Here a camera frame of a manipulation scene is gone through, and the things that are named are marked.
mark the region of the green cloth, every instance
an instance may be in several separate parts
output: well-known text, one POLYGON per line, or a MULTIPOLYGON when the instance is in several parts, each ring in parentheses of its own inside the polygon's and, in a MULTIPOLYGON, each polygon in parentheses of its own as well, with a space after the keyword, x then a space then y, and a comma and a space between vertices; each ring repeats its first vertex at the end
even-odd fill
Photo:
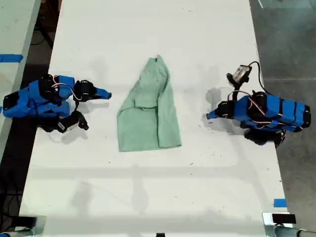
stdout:
POLYGON ((169 70, 163 59, 150 58, 118 112, 120 152, 181 146, 169 70))

